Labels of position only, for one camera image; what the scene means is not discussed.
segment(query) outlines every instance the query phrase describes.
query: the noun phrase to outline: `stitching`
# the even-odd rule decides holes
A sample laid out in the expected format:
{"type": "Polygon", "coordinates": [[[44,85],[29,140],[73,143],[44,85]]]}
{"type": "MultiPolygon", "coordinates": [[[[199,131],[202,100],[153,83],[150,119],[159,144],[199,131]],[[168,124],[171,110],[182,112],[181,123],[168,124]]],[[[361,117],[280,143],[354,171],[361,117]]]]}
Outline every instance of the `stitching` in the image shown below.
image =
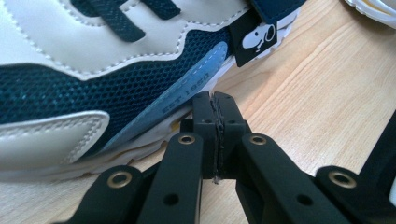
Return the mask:
{"type": "Polygon", "coordinates": [[[131,8],[136,7],[137,5],[140,4],[140,1],[132,3],[131,5],[129,5],[126,9],[123,10],[123,12],[128,12],[129,10],[131,10],[131,8]]]}
{"type": "Polygon", "coordinates": [[[202,25],[202,26],[212,26],[212,27],[213,26],[221,26],[223,23],[225,23],[227,21],[230,21],[232,18],[238,16],[240,13],[242,13],[244,10],[246,10],[248,8],[248,7],[244,7],[243,9],[241,9],[238,12],[236,12],[235,14],[233,14],[230,18],[228,18],[227,20],[224,20],[224,21],[222,21],[220,23],[201,23],[201,22],[198,22],[198,21],[187,21],[186,25],[183,27],[183,29],[180,32],[180,36],[179,36],[179,38],[177,40],[175,52],[146,53],[146,54],[132,55],[132,56],[129,56],[127,58],[124,58],[122,60],[114,62],[113,64],[111,64],[109,66],[106,66],[104,68],[101,68],[99,70],[96,70],[96,71],[80,71],[80,70],[77,70],[76,68],[74,68],[74,67],[72,67],[70,65],[67,65],[66,63],[63,63],[61,61],[56,60],[54,57],[50,56],[46,51],[41,49],[37,45],[37,43],[35,41],[33,41],[31,39],[31,37],[23,31],[23,29],[20,27],[18,22],[15,20],[13,14],[9,11],[9,9],[7,7],[7,4],[5,2],[4,2],[4,7],[5,7],[6,11],[11,15],[12,22],[16,26],[17,30],[22,34],[23,38],[25,38],[28,41],[28,43],[35,49],[35,51],[37,53],[42,54],[46,59],[48,59],[48,60],[52,61],[53,63],[55,63],[55,65],[60,66],[60,67],[62,67],[63,69],[65,69],[67,71],[71,71],[73,73],[77,73],[77,74],[79,74],[81,76],[84,76],[84,77],[92,77],[92,76],[95,76],[95,75],[99,75],[100,73],[104,73],[104,72],[110,70],[111,68],[113,68],[115,66],[118,66],[118,65],[123,64],[123,63],[127,63],[128,61],[131,61],[132,59],[145,58],[145,57],[161,57],[161,56],[164,56],[164,55],[176,55],[176,54],[179,54],[181,41],[182,41],[182,39],[184,37],[184,34],[186,33],[186,30],[189,27],[190,23],[199,24],[199,25],[202,25]]]}
{"type": "Polygon", "coordinates": [[[76,147],[69,153],[67,157],[61,162],[61,164],[67,164],[74,160],[74,157],[91,141],[94,135],[99,132],[99,128],[102,126],[101,120],[94,118],[91,128],[82,137],[81,141],[78,142],[76,147]]]}
{"type": "MultiPolygon", "coordinates": [[[[287,11],[289,11],[289,9],[291,9],[291,8],[293,8],[294,6],[296,6],[296,5],[300,5],[302,2],[304,2],[305,0],[300,0],[300,1],[296,1],[296,2],[294,2],[291,6],[289,6],[289,7],[287,7],[287,8],[285,8],[285,9],[283,9],[282,11],[280,11],[280,12],[278,12],[276,15],[274,15],[274,16],[272,16],[272,17],[268,17],[268,19],[273,19],[273,18],[275,18],[275,17],[277,17],[277,16],[280,16],[281,14],[283,14],[283,13],[285,13],[285,12],[287,12],[287,11]]],[[[260,9],[260,11],[262,12],[262,13],[264,13],[264,8],[263,8],[263,5],[262,4],[257,4],[257,6],[259,7],[259,9],[260,9]]]]}
{"type": "Polygon", "coordinates": [[[58,0],[58,2],[61,4],[61,6],[64,8],[64,10],[70,15],[72,16],[73,19],[75,19],[75,21],[78,21],[79,23],[83,24],[83,25],[87,25],[87,26],[92,26],[92,27],[102,27],[102,26],[106,26],[106,24],[102,21],[100,23],[93,23],[93,22],[88,22],[88,21],[84,21],[84,18],[81,17],[80,15],[76,14],[70,6],[68,6],[63,0],[58,0]]]}
{"type": "Polygon", "coordinates": [[[92,122],[92,118],[85,117],[85,118],[72,119],[72,120],[66,119],[66,120],[60,120],[58,122],[52,122],[47,124],[29,124],[26,127],[5,128],[3,130],[0,130],[0,136],[1,136],[0,139],[5,137],[13,138],[13,137],[23,136],[26,134],[37,134],[47,131],[70,129],[78,125],[84,125],[87,122],[92,122]]]}
{"type": "Polygon", "coordinates": [[[74,149],[60,162],[60,164],[65,164],[71,162],[73,157],[87,146],[93,137],[99,132],[99,128],[102,126],[100,117],[84,117],[72,120],[66,119],[47,124],[30,124],[26,127],[5,128],[0,131],[0,139],[16,138],[23,135],[33,135],[57,130],[67,130],[81,125],[89,125],[90,128],[86,134],[82,136],[82,139],[74,149]]]}

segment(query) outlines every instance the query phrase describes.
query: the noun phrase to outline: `screw hole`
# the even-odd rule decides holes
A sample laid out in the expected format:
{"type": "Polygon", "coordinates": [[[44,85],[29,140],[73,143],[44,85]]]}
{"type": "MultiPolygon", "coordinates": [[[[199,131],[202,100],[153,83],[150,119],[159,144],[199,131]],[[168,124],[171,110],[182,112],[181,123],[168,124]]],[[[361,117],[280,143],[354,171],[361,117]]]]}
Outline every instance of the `screw hole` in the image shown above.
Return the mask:
{"type": "Polygon", "coordinates": [[[168,194],[163,198],[163,203],[169,206],[173,206],[178,203],[177,194],[168,194]]]}
{"type": "Polygon", "coordinates": [[[299,194],[297,196],[297,202],[305,206],[311,206],[314,203],[310,197],[304,194],[299,194]]]}
{"type": "Polygon", "coordinates": [[[267,143],[267,140],[261,136],[253,135],[250,137],[250,142],[255,145],[265,145],[267,143]]]}
{"type": "Polygon", "coordinates": [[[183,145],[189,145],[195,142],[195,138],[191,135],[183,135],[178,138],[178,142],[183,145]]]}

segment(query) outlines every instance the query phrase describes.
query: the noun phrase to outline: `white leather panel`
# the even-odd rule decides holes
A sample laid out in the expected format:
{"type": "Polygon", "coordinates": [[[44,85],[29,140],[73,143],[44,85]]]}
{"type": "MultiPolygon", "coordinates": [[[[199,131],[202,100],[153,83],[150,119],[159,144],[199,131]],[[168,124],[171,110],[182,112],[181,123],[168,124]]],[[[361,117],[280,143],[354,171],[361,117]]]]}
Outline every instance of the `white leather panel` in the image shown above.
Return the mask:
{"type": "Polygon", "coordinates": [[[240,17],[242,0],[174,0],[181,13],[159,19],[145,4],[128,1],[120,9],[145,37],[120,40],[100,18],[87,18],[67,0],[0,0],[0,65],[38,63],[81,80],[99,77],[140,61],[165,61],[183,51],[189,30],[217,31],[240,17]]]}
{"type": "Polygon", "coordinates": [[[0,125],[0,170],[72,163],[93,146],[108,122],[106,112],[85,111],[0,125]]]}

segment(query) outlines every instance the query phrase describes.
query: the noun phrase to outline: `shoe label tag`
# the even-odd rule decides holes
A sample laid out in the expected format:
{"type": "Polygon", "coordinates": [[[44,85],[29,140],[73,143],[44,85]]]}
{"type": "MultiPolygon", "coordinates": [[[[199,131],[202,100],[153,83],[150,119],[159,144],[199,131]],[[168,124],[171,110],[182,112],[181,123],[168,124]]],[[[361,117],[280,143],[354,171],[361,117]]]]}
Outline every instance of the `shoe label tag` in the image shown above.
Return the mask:
{"type": "Polygon", "coordinates": [[[230,25],[230,33],[238,67],[253,60],[277,42],[276,22],[262,22],[253,9],[230,25]]]}

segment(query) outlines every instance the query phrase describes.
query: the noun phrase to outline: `wooden table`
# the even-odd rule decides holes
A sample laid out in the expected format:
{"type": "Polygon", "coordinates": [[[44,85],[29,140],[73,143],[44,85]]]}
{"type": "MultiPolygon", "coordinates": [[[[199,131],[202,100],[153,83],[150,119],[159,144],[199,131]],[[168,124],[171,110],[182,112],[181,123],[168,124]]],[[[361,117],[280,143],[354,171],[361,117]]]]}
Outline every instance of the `wooden table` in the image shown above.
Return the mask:
{"type": "MultiPolygon", "coordinates": [[[[307,1],[279,49],[233,67],[216,90],[305,172],[330,164],[358,172],[396,108],[396,30],[344,1],[307,1]]],[[[134,165],[145,169],[162,154],[134,165]]],[[[0,223],[68,219],[95,178],[0,184],[0,223]]],[[[201,223],[247,223],[233,181],[204,182],[201,223]]]]}

